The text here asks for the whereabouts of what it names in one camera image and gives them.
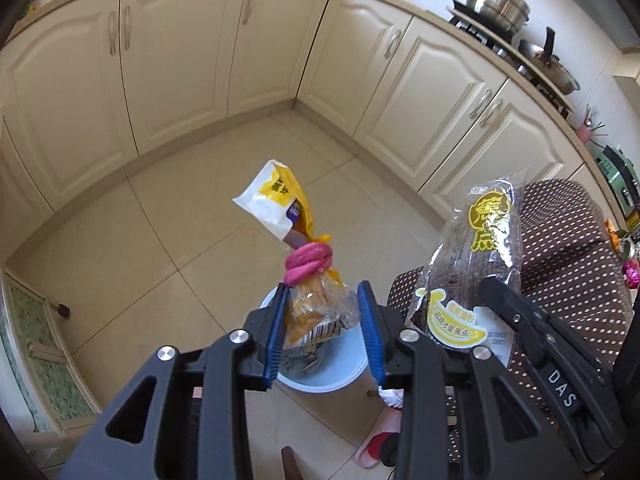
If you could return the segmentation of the yellow bread bag pink tie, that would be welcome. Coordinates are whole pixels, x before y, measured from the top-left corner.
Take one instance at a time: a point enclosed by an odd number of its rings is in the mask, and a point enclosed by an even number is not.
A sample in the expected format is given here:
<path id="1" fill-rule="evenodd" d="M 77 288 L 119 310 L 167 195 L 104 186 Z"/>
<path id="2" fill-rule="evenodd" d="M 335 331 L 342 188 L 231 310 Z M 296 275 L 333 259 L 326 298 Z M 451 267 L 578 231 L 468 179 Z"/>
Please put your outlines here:
<path id="1" fill-rule="evenodd" d="M 360 321 L 356 294 L 334 269 L 331 237 L 314 234 L 309 200 L 292 170 L 268 160 L 233 201 L 290 250 L 283 271 L 290 290 L 285 348 L 316 344 L 355 327 Z"/>

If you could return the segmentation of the magenta snack wrapper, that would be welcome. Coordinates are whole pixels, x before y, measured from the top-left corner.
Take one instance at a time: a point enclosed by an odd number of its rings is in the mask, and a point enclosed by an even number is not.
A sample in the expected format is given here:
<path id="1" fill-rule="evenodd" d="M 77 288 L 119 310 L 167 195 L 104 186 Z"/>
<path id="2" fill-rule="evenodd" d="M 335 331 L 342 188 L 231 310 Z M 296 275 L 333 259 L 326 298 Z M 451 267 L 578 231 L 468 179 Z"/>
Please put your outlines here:
<path id="1" fill-rule="evenodd" d="M 640 287 L 640 266 L 637 258 L 631 258 L 623 264 L 623 276 L 629 289 Z"/>

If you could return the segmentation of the clear yellow bread wrapper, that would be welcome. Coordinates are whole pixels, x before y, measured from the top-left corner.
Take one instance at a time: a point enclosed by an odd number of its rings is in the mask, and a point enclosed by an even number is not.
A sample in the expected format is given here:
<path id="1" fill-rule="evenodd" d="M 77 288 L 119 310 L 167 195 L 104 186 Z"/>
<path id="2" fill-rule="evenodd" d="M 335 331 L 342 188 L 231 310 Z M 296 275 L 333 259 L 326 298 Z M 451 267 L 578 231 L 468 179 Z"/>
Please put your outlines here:
<path id="1" fill-rule="evenodd" d="M 508 366 L 514 330 L 480 300 L 480 282 L 521 288 L 521 209 L 526 172 L 467 188 L 423 267 L 405 315 L 407 326 L 457 352 L 487 347 Z"/>

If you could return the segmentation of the light blue trash bin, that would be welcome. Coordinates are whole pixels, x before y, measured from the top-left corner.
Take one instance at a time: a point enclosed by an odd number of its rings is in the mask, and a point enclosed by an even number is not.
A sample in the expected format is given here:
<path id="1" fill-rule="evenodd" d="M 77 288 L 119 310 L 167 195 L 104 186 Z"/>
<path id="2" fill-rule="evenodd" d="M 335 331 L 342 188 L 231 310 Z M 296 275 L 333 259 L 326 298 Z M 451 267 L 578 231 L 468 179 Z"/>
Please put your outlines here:
<path id="1" fill-rule="evenodd" d="M 368 358 L 359 326 L 322 344 L 320 361 L 303 372 L 285 369 L 282 359 L 278 381 L 293 390 L 323 394 L 351 385 L 368 367 Z"/>

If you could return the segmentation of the red slipper foot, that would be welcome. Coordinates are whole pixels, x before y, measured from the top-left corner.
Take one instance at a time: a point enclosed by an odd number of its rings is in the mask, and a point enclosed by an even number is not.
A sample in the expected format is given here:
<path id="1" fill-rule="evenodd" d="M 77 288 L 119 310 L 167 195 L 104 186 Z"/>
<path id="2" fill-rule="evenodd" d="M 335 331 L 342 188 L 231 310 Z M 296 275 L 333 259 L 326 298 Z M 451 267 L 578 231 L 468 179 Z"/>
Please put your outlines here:
<path id="1" fill-rule="evenodd" d="M 401 430 L 401 410 L 383 408 L 372 429 L 364 438 L 354 456 L 362 468 L 370 469 L 377 463 L 393 467 Z"/>

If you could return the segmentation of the brown polka dot tablecloth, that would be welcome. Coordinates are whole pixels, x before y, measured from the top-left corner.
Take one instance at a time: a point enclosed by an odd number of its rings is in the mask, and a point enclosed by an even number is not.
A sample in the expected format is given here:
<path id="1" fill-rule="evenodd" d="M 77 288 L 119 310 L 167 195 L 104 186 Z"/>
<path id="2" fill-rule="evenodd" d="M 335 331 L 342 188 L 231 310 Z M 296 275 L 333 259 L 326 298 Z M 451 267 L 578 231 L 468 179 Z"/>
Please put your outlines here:
<path id="1" fill-rule="evenodd" d="M 526 183 L 521 231 L 521 288 L 512 288 L 514 292 L 562 318 L 588 341 L 589 347 L 598 352 L 607 366 L 613 366 L 636 315 L 612 233 L 606 229 L 596 203 L 576 182 Z M 403 317 L 422 269 L 423 266 L 400 274 L 393 282 L 388 304 Z M 506 368 L 550 422 L 559 427 L 524 370 L 523 358 L 514 332 L 511 359 Z M 637 441 L 638 430 L 625 441 L 622 454 L 628 445 Z"/>

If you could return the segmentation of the green electric cooker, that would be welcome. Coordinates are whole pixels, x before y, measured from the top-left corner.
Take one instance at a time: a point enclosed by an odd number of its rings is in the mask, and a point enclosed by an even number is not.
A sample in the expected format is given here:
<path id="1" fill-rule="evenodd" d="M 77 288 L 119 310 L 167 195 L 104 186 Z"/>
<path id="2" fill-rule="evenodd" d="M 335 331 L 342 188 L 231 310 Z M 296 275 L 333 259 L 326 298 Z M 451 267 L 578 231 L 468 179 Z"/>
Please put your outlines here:
<path id="1" fill-rule="evenodd" d="M 639 178 L 634 164 L 618 148 L 605 145 L 596 158 L 625 218 L 628 232 L 639 229 Z"/>

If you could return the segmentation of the pink utensil cup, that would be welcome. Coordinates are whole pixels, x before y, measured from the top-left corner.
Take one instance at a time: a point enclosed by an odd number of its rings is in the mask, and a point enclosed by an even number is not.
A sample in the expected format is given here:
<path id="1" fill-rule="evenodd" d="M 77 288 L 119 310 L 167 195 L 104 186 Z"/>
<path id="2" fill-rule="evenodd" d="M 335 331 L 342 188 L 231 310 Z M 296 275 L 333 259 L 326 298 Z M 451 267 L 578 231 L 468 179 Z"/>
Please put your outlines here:
<path id="1" fill-rule="evenodd" d="M 582 144 L 587 144 L 595 134 L 601 134 L 601 130 L 605 127 L 604 122 L 595 122 L 596 112 L 591 105 L 587 105 L 584 118 L 579 127 L 576 129 L 576 136 Z"/>

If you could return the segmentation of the steel frying pan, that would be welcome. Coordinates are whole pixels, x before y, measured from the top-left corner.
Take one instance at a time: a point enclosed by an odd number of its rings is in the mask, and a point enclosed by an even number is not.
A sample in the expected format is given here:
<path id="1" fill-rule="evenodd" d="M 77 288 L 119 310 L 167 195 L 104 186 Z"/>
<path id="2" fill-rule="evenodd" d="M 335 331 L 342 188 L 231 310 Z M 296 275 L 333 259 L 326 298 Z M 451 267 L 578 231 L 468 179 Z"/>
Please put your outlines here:
<path id="1" fill-rule="evenodd" d="M 546 38 L 544 38 L 542 47 L 522 38 L 518 44 L 518 50 L 555 85 L 559 92 L 564 96 L 568 96 L 575 91 L 579 91 L 580 85 L 554 54 L 554 46 L 555 30 L 547 26 Z"/>

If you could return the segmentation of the black gas stove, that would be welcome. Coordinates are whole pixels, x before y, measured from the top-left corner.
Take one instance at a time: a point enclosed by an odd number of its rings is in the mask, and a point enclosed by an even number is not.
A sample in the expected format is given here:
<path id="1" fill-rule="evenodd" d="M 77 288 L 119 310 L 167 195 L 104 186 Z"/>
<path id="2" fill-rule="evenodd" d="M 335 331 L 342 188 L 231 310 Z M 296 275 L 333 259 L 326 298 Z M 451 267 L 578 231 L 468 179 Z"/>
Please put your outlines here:
<path id="1" fill-rule="evenodd" d="M 551 80 L 547 76 L 544 76 L 541 70 L 538 70 L 517 48 L 514 48 L 510 41 L 506 41 L 481 22 L 465 14 L 462 11 L 462 4 L 457 1 L 454 1 L 452 8 L 448 6 L 447 11 L 452 15 L 452 18 L 449 20 L 452 26 L 473 36 L 483 46 L 488 47 L 494 52 L 498 58 L 507 62 L 532 84 L 563 118 L 567 118 L 570 114 L 574 113 L 575 107 L 567 97 L 560 92 L 560 89 L 555 84 L 552 84 Z"/>

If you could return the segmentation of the stainless steel steamer pot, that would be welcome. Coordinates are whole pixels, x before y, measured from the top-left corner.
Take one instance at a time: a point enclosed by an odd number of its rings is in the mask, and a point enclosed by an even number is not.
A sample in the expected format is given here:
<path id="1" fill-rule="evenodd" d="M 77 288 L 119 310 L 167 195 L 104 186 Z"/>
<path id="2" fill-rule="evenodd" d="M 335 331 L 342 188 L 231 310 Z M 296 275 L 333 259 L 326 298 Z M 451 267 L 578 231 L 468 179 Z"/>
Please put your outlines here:
<path id="1" fill-rule="evenodd" d="M 530 7 L 525 0 L 466 0 L 465 6 L 512 35 L 529 21 Z"/>

